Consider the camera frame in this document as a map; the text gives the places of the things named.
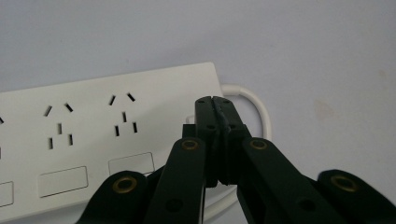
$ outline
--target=screw hole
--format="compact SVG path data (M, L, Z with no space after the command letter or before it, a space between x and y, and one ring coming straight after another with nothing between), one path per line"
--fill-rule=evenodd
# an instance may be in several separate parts
M343 175L334 175L330 180L332 181L333 185L344 191L355 192L358 190L358 185L355 183L355 181Z
M137 180L131 176L124 176L113 184L113 190L116 193L128 193L137 186Z
M250 146L255 148L255 149L266 149L267 144L263 141L260 140L253 140L250 142Z
M198 148L198 143L192 140L186 140L181 144L181 146L186 150L194 150Z

